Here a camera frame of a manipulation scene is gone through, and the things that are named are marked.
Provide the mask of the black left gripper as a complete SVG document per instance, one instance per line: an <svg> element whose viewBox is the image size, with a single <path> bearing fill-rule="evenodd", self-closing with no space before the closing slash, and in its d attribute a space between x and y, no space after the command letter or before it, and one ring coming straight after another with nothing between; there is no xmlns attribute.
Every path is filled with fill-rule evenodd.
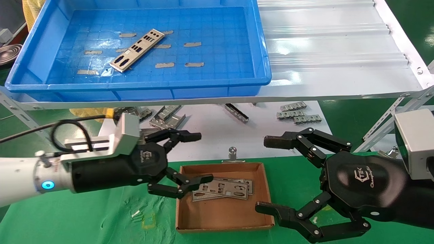
<svg viewBox="0 0 434 244"><path fill-rule="evenodd" d="M168 141L163 146L157 144L166 139ZM71 175L74 192L148 183L147 191L151 195L182 199L187 193L198 190L201 184L212 182L214 177L208 174L190 179L172 168L167 168L167 153L179 142L195 142L201 139L201 133L164 129L145 136L145 144L136 145L129 155L73 162ZM164 177L177 186L159 184Z"/></svg>

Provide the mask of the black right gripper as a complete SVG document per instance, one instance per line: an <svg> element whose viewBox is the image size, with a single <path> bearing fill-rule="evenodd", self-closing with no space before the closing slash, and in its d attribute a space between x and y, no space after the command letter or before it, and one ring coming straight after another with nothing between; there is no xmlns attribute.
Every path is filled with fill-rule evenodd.
<svg viewBox="0 0 434 244"><path fill-rule="evenodd" d="M280 227L296 230L312 244L364 235L371 225L362 217L433 229L433 182L411 179L401 160L351 154L351 142L313 128L265 136L264 146L295 149L316 168L323 168L324 192L301 209L255 204L256 212L273 216ZM337 154L327 159L319 148ZM315 225L310 218L327 204L350 222Z"/></svg>

